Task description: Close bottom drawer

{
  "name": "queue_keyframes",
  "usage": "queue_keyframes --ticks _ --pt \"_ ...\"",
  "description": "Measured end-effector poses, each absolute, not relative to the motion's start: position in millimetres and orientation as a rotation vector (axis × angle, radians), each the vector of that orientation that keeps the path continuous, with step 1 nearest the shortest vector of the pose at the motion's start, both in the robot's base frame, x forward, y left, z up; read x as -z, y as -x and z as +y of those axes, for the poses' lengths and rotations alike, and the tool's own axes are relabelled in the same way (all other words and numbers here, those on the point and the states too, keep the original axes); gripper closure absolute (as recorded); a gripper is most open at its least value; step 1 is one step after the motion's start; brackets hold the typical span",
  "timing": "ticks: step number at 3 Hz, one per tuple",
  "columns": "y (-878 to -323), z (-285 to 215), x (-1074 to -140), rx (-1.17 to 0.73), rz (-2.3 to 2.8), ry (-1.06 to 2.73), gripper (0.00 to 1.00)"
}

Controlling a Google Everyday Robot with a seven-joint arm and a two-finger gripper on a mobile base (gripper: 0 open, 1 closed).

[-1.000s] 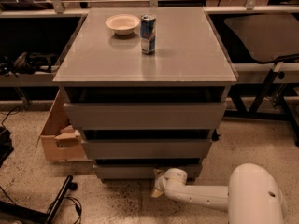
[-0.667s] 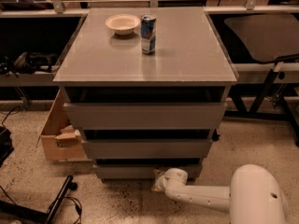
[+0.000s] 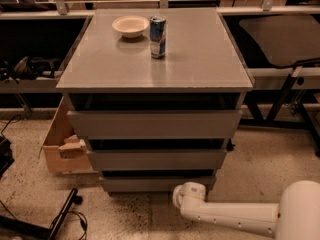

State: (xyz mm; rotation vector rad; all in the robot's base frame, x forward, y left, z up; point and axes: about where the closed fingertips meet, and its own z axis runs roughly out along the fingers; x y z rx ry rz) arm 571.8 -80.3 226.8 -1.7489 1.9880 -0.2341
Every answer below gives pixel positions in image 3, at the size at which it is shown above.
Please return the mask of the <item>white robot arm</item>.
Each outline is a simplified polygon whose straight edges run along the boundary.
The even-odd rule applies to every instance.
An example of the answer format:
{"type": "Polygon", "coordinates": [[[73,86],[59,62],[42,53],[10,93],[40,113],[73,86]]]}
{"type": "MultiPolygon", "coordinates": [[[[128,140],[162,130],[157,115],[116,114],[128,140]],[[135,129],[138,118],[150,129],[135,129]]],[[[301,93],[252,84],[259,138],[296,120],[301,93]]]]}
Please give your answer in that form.
{"type": "Polygon", "coordinates": [[[172,197],[181,215],[193,221],[274,240],[320,240],[320,184],[317,182],[292,183],[278,203],[211,203],[205,198],[206,187],[195,182],[176,186],[172,197]]]}

